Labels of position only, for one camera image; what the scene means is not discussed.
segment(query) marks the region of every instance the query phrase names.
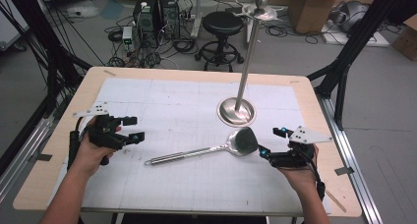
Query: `hand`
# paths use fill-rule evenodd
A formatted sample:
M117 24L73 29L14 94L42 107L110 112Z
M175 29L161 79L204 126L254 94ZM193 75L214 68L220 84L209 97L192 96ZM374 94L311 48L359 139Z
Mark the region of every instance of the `hand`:
M88 125L92 125L94 121L95 117L88 122ZM86 132L70 170L77 170L78 173L90 177L97 171L101 159L104 156L110 158L115 151L115 149L98 147L91 143L89 141L89 132Z
M315 156L314 163L317 165L317 156L319 148L314 144ZM303 168L278 168L278 170L286 177L288 183L296 193L307 192L316 189L316 177L309 167Z

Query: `gray floor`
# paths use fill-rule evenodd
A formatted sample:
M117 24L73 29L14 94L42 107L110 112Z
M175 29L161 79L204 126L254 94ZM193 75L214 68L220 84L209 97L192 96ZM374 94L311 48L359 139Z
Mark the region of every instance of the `gray floor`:
M74 23L78 32L104 61L111 57L111 42L105 28L128 17L132 6L114 0L95 0L100 14L92 19ZM73 31L69 31L73 47L84 60L101 65ZM392 43L396 35L383 31ZM213 36L201 31L198 44ZM246 32L230 38L245 55ZM251 73L306 76L331 63L342 46L309 44L301 36L273 37L263 30L259 33ZM200 71L204 62L196 62L193 55L177 54L170 58L180 70ZM241 72L243 65L234 65ZM162 61L156 68L176 69L170 61ZM211 67L211 71L227 71L225 67ZM417 64L392 47L366 47L354 62L347 83L343 125L356 155L368 188L385 223L413 223L417 219L417 162L416 113ZM30 51L0 53L0 154L15 138L23 124L45 95L45 83ZM15 210L12 206L20 186L30 171L29 163L5 200L0 204L2 223L33 223L40 212ZM87 223L109 223L108 213L84 213ZM332 223L366 223L364 217L331 218ZM273 219L273 223L290 223L287 218Z

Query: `table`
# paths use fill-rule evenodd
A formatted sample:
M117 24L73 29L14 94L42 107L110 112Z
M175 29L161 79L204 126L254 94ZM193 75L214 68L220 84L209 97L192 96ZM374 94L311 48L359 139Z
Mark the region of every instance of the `table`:
M72 113L91 107L106 78L229 83L239 82L240 74L104 67L91 68L42 152L52 154L52 159L48 162L37 161L35 163L14 201L15 208L20 210L44 210L46 208L62 162L68 153L67 140L69 132L73 130L77 121L77 119L72 117ZM248 77L248 84L292 86L305 126L317 132L330 135L323 112L307 78L251 74ZM333 142L326 142L320 143L318 146L320 148L318 162L321 176L327 184L327 196L329 197L331 216L349 217L361 215L362 210L349 178L346 175L337 176L334 172L334 169L343 167L335 144Z

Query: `white paper sheet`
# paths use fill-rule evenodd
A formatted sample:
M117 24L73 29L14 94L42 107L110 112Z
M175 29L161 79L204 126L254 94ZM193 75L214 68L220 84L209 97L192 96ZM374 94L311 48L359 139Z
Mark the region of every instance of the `white paper sheet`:
M156 166L144 164L158 156L224 144L237 129L223 124L216 108L223 99L236 96L238 87L238 83L107 79L96 103L107 102L112 116L138 117L138 125L120 133L145 132L145 141L125 146L109 165L98 169L83 207L300 214L299 199L285 177L257 151L244 157L220 151ZM257 110L250 127L259 144L274 152L288 150L288 141L275 136L272 128L303 125L292 87L249 84L244 98ZM326 200L324 204L329 213Z

